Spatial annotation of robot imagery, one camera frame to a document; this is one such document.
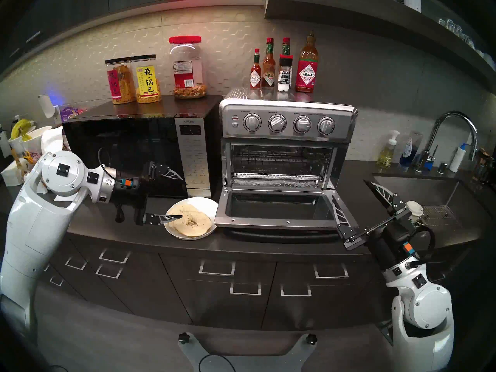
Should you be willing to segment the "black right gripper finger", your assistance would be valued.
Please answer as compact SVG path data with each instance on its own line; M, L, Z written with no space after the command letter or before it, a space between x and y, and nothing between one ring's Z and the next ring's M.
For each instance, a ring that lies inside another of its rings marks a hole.
M363 180L363 182L381 205L386 208L390 217L401 215L403 212L409 212L406 202L398 193L369 180Z
M332 210L345 249L351 251L363 245L365 241L359 237L359 225L339 196L332 196Z

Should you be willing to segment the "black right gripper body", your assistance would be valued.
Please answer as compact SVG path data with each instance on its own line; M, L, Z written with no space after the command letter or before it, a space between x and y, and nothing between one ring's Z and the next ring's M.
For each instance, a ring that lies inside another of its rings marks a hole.
M411 250L404 249L413 233L410 216L409 210L361 231L359 237L365 241L363 245L368 248L381 272L395 267L411 255Z

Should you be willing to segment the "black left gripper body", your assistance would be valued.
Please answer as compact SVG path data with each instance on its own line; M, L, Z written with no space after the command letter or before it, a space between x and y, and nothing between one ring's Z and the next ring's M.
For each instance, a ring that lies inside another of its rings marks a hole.
M134 221L136 225L142 225L143 214L146 213L146 203L151 192L150 163L145 163L141 174L137 172L126 172L115 170L115 222L122 223L125 220L123 206L131 206L134 209Z

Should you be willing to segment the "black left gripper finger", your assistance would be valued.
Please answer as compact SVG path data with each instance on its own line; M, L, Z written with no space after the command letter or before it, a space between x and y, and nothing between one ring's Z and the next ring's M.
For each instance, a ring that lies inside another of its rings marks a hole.
M183 215L144 213L142 225L165 225L183 218Z
M158 178L184 181L184 178L182 176L180 176L176 171L174 171L167 165L150 163L150 180L154 181Z

